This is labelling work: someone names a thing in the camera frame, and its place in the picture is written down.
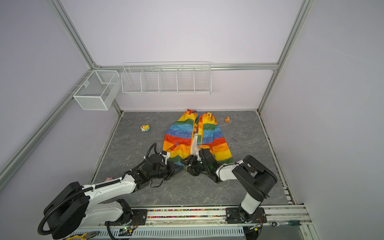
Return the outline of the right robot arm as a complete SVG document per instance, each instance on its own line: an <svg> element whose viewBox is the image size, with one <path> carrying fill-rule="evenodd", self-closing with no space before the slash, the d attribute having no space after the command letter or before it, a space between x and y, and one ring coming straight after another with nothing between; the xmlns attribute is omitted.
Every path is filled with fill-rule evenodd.
<svg viewBox="0 0 384 240"><path fill-rule="evenodd" d="M196 177L208 176L215 183L237 180L247 192L241 204L226 208L226 222L229 224L266 223L261 203L278 182L277 176L254 157L248 155L231 164L220 164L208 149L200 149L198 155L182 160L186 171Z"/></svg>

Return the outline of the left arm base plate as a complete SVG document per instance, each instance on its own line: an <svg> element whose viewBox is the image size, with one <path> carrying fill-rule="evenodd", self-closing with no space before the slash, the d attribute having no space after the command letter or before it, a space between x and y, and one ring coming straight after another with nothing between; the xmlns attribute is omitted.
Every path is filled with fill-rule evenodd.
<svg viewBox="0 0 384 240"><path fill-rule="evenodd" d="M116 221L109 222L109 226L143 226L146 224L147 215L147 209L126 211Z"/></svg>

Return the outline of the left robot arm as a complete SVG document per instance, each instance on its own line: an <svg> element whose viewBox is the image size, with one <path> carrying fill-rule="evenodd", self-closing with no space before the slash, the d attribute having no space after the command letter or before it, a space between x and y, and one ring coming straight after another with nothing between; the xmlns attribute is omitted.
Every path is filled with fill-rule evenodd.
<svg viewBox="0 0 384 240"><path fill-rule="evenodd" d="M152 184L154 179L168 181L183 170L169 160L170 153L157 152L152 144L143 161L124 173L122 177L93 185L73 182L45 208L38 225L39 235L51 235L59 240L79 227L104 223L107 227L143 225L147 216L134 211L122 195L137 192Z"/></svg>

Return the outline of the rainbow striped jacket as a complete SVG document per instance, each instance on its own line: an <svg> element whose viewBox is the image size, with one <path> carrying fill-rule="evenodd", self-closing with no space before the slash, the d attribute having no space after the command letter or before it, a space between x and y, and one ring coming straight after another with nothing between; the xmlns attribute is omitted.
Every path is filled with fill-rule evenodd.
<svg viewBox="0 0 384 240"><path fill-rule="evenodd" d="M207 149L220 164L232 164L233 155L215 116L187 110L165 133L167 161L178 165L199 150Z"/></svg>

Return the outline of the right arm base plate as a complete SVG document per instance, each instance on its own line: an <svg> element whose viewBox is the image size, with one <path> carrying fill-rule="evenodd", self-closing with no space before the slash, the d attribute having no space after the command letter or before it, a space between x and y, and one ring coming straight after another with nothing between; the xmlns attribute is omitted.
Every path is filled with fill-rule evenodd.
<svg viewBox="0 0 384 240"><path fill-rule="evenodd" d="M265 210L258 207L253 214L247 213L241 207L226 208L226 222L228 224L260 224L267 223Z"/></svg>

